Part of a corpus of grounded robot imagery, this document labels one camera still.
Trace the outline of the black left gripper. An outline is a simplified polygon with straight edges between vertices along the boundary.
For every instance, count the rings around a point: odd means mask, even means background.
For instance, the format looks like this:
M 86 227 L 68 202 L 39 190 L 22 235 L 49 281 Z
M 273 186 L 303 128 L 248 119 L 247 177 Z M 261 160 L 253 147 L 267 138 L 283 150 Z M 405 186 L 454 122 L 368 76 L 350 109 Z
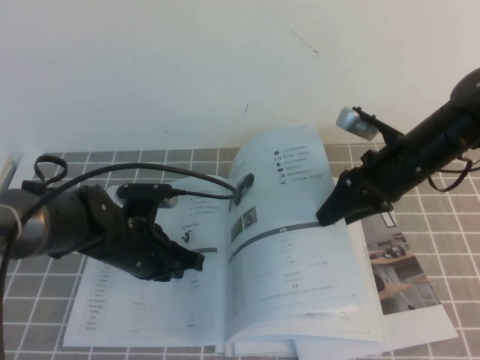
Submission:
M 82 254 L 137 279 L 170 282 L 186 270 L 202 271 L 205 257 L 171 240 L 157 224 L 117 220 L 102 236 L 82 247 Z

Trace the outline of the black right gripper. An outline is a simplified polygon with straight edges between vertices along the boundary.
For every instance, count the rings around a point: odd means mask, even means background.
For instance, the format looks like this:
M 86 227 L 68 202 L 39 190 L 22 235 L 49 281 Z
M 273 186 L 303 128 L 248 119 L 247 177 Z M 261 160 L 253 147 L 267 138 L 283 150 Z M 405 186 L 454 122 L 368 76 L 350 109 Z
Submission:
M 361 166 L 340 174 L 316 218 L 321 227 L 328 227 L 340 220 L 352 224 L 390 212 L 392 203 L 423 181 L 424 151 L 420 147 L 398 144 L 367 151 Z

